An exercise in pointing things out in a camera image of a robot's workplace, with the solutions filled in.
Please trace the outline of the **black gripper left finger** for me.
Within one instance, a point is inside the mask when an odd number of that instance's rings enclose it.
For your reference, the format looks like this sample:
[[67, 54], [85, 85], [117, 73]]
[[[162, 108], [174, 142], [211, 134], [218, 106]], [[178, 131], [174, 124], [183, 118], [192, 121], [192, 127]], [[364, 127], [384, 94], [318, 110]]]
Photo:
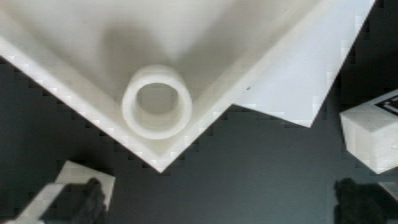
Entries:
[[103, 224], [105, 193], [90, 178], [83, 184], [67, 184], [41, 215], [44, 224]]

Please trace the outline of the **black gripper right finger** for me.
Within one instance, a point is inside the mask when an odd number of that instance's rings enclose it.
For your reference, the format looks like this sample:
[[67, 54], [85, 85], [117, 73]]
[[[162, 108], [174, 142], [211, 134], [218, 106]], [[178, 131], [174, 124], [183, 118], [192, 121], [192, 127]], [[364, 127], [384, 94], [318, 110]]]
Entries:
[[334, 184], [334, 224], [398, 224], [398, 200], [378, 183], [345, 178]]

